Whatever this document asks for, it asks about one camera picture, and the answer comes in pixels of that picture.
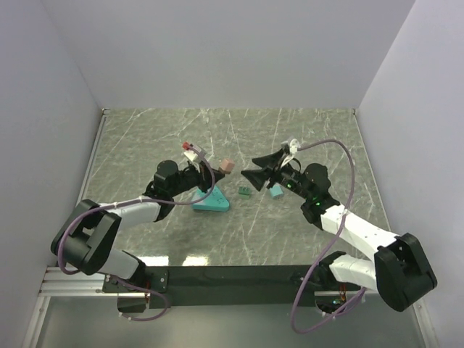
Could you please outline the pink plug adapter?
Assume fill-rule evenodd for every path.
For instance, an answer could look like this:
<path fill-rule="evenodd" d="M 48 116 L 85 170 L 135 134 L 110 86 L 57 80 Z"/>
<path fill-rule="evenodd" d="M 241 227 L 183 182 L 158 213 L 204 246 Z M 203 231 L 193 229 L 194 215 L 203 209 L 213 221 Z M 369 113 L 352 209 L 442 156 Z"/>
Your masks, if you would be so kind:
<path fill-rule="evenodd" d="M 231 172 L 233 171 L 235 167 L 235 162 L 232 160 L 232 159 L 223 159 L 222 162 L 220 163 L 220 166 L 218 168 L 218 170 L 225 174 L 225 175 L 228 175 L 228 174 L 231 174 Z"/>

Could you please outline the teal triangular power strip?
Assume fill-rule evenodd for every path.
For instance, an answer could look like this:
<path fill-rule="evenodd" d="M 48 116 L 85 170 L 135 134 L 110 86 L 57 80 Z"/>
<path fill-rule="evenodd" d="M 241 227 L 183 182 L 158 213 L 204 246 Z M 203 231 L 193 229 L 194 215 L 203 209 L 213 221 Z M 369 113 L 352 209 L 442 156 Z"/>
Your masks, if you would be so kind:
<path fill-rule="evenodd" d="M 204 210 L 210 212 L 227 212 L 230 209 L 230 203 L 224 196 L 223 192 L 215 186 L 211 194 L 204 199 L 206 194 L 199 188 L 192 196 L 192 201 L 200 200 L 197 203 L 193 203 L 191 207 L 194 210 Z"/>

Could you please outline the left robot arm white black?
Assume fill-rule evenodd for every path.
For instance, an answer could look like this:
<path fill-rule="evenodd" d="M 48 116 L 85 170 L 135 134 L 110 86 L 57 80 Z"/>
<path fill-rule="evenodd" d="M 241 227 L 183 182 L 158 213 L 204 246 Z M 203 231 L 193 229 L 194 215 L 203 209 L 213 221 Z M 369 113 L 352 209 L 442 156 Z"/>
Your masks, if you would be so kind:
<path fill-rule="evenodd" d="M 198 188 L 209 196 L 224 177 L 225 172 L 203 161 L 198 165 L 189 162 L 181 170 L 176 162 L 165 160 L 158 164 L 145 192 L 135 199 L 112 204 L 80 201 L 54 237 L 51 252 L 67 275 L 100 273 L 120 230 L 163 220 L 174 206 L 188 204 L 176 202 L 177 195 Z"/>

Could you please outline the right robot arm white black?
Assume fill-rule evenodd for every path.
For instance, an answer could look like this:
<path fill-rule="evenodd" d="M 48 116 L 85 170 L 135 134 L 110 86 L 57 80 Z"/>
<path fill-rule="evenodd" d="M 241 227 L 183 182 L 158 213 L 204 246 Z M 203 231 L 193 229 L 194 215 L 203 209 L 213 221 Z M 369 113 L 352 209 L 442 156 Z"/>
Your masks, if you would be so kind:
<path fill-rule="evenodd" d="M 326 166 L 312 163 L 304 170 L 293 168 L 291 155 L 280 150 L 253 160 L 255 170 L 241 174 L 257 189 L 278 184 L 304 202 L 306 221 L 332 233 L 364 254 L 357 259 L 343 252 L 322 255 L 310 268 L 309 280 L 326 289 L 350 283 L 376 291 L 393 310 L 402 312 L 438 285 L 419 240 L 410 233 L 385 231 L 350 212 L 329 193 Z"/>

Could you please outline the teal plug adapter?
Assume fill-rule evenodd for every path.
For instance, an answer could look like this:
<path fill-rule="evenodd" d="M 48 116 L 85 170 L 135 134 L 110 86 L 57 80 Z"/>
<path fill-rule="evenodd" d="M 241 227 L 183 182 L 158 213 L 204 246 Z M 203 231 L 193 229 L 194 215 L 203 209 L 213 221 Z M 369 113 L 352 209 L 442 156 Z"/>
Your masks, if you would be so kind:
<path fill-rule="evenodd" d="M 277 183 L 274 184 L 271 188 L 269 188 L 268 191 L 273 199 L 278 199 L 283 196 L 283 189 Z"/>

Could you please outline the green plug adapter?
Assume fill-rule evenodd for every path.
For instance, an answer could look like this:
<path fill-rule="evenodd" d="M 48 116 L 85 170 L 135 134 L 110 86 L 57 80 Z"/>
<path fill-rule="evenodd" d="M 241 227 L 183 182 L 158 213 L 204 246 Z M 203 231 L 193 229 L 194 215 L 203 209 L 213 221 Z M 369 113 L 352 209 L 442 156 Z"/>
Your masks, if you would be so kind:
<path fill-rule="evenodd" d="M 238 195 L 241 198 L 249 199 L 251 194 L 252 194 L 252 191 L 251 191 L 251 189 L 249 187 L 240 186 L 239 189 L 238 189 Z"/>

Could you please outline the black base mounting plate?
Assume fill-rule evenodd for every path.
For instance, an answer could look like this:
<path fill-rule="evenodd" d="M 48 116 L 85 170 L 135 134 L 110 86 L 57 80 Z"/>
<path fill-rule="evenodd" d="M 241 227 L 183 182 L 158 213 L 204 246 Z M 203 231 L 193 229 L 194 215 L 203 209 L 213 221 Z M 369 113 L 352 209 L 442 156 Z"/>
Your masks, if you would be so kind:
<path fill-rule="evenodd" d="M 172 306 L 291 304 L 308 265 L 159 266 L 147 284 Z"/>

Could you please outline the aluminium frame rail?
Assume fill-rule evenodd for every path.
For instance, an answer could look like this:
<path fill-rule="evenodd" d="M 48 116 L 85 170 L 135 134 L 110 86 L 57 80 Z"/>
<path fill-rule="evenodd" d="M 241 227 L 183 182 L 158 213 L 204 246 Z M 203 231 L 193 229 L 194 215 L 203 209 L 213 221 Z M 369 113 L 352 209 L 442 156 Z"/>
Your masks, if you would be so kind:
<path fill-rule="evenodd" d="M 65 275 L 46 269 L 23 339 L 23 347 L 58 347 L 82 341 L 90 328 L 88 315 L 107 309 L 115 294 L 103 292 L 104 275 Z"/>

